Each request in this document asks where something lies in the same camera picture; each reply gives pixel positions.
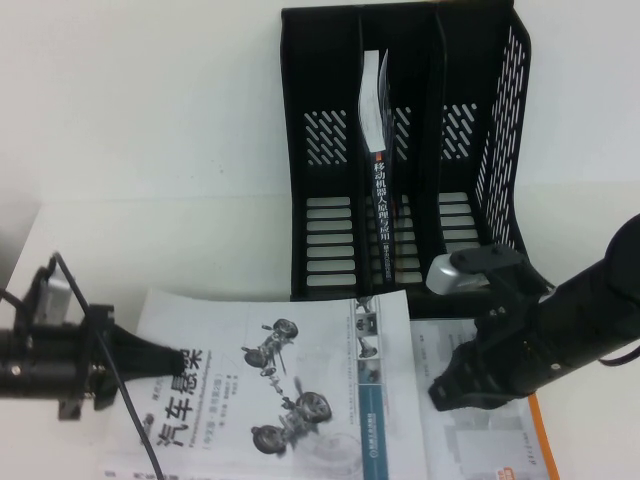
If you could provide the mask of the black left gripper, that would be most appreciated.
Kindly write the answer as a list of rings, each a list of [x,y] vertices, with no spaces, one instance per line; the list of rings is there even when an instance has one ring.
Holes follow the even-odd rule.
[[[112,406],[118,391],[115,374],[109,367],[99,339],[109,345],[113,330],[113,359],[122,374],[182,374],[183,353],[144,340],[115,326],[114,306],[92,304],[79,323],[61,324],[65,360],[74,366],[74,375],[58,401],[59,420],[79,420],[85,400],[95,411]]]

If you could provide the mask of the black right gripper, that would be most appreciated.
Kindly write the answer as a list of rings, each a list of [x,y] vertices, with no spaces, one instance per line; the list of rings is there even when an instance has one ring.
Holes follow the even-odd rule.
[[[435,408],[492,410],[557,380],[558,358],[539,325],[548,302],[540,299],[509,314],[476,319],[475,342],[459,345],[428,389]]]

